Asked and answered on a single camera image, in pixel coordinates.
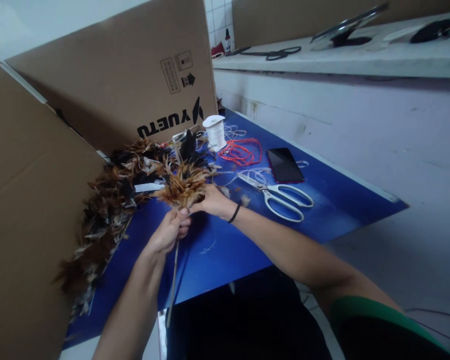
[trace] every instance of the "cardboard box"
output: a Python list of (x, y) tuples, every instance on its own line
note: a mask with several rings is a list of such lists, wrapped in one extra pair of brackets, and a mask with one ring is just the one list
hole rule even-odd
[(58, 358), (70, 304), (52, 281), (103, 165), (0, 67), (0, 359)]
[(218, 114), (202, 0), (154, 0), (6, 60), (95, 149)]
[(217, 114), (204, 3), (154, 0), (9, 63), (66, 122), (0, 64), (0, 359), (57, 359), (71, 303), (53, 279), (77, 248), (96, 150)]

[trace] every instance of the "wooden stick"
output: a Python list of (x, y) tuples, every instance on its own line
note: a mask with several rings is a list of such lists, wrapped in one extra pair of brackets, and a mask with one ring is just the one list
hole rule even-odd
[(170, 318), (172, 317), (172, 308), (174, 307), (174, 300), (175, 300), (175, 278), (177, 277), (177, 260), (179, 258), (179, 244), (180, 244), (180, 241), (177, 240), (176, 249), (175, 249), (175, 267), (173, 268), (173, 281), (171, 283), (171, 304), (170, 304), (170, 310), (168, 311), (167, 318), (166, 318), (166, 328), (167, 329), (170, 326)]

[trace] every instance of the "phone screen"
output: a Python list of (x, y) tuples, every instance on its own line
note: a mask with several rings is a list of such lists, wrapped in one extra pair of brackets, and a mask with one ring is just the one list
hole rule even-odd
[(268, 161), (277, 183), (303, 183), (302, 171), (287, 147), (267, 150)]

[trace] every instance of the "thread spool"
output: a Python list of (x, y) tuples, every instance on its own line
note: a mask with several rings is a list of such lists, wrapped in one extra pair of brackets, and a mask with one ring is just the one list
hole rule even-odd
[(225, 140), (224, 120), (224, 116), (212, 115), (203, 121), (203, 126), (208, 135), (209, 147), (214, 152), (222, 150), (227, 145), (227, 141)]

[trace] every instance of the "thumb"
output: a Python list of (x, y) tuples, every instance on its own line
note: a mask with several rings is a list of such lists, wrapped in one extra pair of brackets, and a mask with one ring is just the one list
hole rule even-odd
[(171, 223), (180, 226), (180, 223), (187, 218), (187, 215), (189, 214), (189, 210), (184, 207), (179, 212), (176, 213), (176, 218), (174, 218)]
[(194, 203), (190, 208), (191, 213), (198, 213), (199, 211), (205, 211), (204, 205), (202, 202)]

